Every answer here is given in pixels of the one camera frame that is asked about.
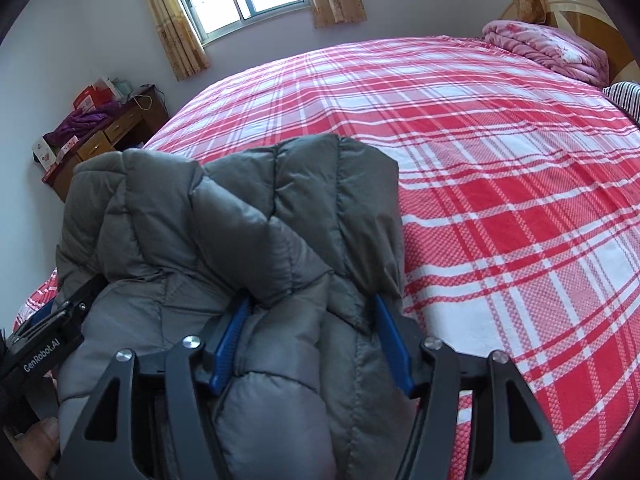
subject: window frame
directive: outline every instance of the window frame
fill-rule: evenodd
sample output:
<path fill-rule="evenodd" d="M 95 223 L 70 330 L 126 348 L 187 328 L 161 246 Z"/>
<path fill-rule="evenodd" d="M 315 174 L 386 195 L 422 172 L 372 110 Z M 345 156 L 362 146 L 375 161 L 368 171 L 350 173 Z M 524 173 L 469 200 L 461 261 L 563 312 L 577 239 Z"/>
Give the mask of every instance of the window frame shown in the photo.
<path fill-rule="evenodd" d="M 180 0 L 184 7 L 184 10 L 187 12 L 188 18 L 191 20 L 193 27 L 195 28 L 198 36 L 200 37 L 200 42 L 205 45 L 210 43 L 217 38 L 221 38 L 222 36 L 226 36 L 230 32 L 238 30 L 240 28 L 246 27 L 247 25 L 251 25 L 253 23 L 258 23 L 268 18 L 272 18 L 275 16 L 279 16 L 281 14 L 287 14 L 288 12 L 294 12 L 296 10 L 308 9 L 310 7 L 309 0 L 298 0 L 295 2 L 289 2 L 287 4 L 282 4 L 280 6 L 271 7 L 271 9 L 261 10 L 256 12 L 254 5 L 251 0 L 245 0 L 246 5 L 249 9 L 250 16 L 245 18 L 242 15 L 242 10 L 240 5 L 238 4 L 238 0 L 233 0 L 234 5 L 236 6 L 236 10 L 238 11 L 238 21 L 229 23 L 224 27 L 217 28 L 213 30 L 209 34 L 206 33 L 204 28 L 202 27 L 202 23 L 200 22 L 200 18 L 198 16 L 198 12 L 196 11 L 194 5 L 191 4 L 191 0 Z"/>

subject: blue gripper pad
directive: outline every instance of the blue gripper pad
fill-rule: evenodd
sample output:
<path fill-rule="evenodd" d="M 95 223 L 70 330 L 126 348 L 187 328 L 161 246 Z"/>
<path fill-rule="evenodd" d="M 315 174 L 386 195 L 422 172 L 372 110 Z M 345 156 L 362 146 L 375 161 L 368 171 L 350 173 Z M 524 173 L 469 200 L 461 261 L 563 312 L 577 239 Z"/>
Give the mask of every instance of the blue gripper pad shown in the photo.
<path fill-rule="evenodd" d="M 396 325 L 396 318 L 401 317 L 401 314 L 392 312 L 380 295 L 375 296 L 374 304 L 376 309 L 376 331 L 380 338 L 382 351 L 386 356 L 386 362 L 389 364 L 391 375 L 396 382 L 396 386 L 406 396 L 412 396 L 415 389 L 415 381 L 412 377 L 411 356 Z"/>
<path fill-rule="evenodd" d="M 36 326 L 39 322 L 41 322 L 49 314 L 51 314 L 54 301 L 55 298 L 53 300 L 49 300 L 49 302 L 45 306 L 43 306 L 39 311 L 31 316 L 31 326 Z"/>
<path fill-rule="evenodd" d="M 215 396 L 222 394 L 222 391 L 231 379 L 240 333 L 249 314 L 251 314 L 251 301 L 250 298 L 247 297 L 242 300 L 236 309 L 234 316 L 226 327 L 225 334 L 220 340 L 220 344 L 216 348 L 214 354 L 214 371 L 209 381 L 209 387 Z"/>

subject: striped pillow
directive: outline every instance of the striped pillow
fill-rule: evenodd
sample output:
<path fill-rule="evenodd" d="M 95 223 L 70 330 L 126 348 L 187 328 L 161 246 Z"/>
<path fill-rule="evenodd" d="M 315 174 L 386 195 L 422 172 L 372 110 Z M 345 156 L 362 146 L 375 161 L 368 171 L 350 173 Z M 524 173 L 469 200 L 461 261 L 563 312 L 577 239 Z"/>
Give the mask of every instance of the striped pillow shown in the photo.
<path fill-rule="evenodd" d="M 621 81 L 609 87 L 603 88 L 613 104 L 625 111 L 636 124 L 640 124 L 640 85 L 631 81 Z"/>

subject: wooden desk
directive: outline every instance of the wooden desk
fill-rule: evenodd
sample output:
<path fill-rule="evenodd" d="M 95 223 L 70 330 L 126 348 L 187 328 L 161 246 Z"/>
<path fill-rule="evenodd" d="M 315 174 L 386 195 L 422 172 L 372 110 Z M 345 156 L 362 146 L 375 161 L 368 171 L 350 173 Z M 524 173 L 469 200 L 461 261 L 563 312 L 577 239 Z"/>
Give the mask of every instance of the wooden desk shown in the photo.
<path fill-rule="evenodd" d="M 101 123 L 65 155 L 47 180 L 62 202 L 66 200 L 74 168 L 78 164 L 102 153 L 121 152 L 145 144 L 169 120 L 155 87 L 141 92 L 141 95 L 137 97 L 138 102 L 129 100 L 120 109 L 118 117 Z"/>

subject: purple cloth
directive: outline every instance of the purple cloth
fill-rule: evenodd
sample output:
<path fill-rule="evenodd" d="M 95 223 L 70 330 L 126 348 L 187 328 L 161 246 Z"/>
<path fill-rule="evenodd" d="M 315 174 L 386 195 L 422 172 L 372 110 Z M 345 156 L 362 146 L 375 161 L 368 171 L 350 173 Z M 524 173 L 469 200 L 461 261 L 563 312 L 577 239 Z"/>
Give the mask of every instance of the purple cloth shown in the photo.
<path fill-rule="evenodd" d="M 82 139 L 106 118 L 116 117 L 119 110 L 120 105 L 117 103 L 98 106 L 90 112 L 74 110 L 60 123 L 60 126 L 46 134 L 44 140 L 49 146 L 61 148 L 71 137 L 76 136 L 78 139 Z"/>

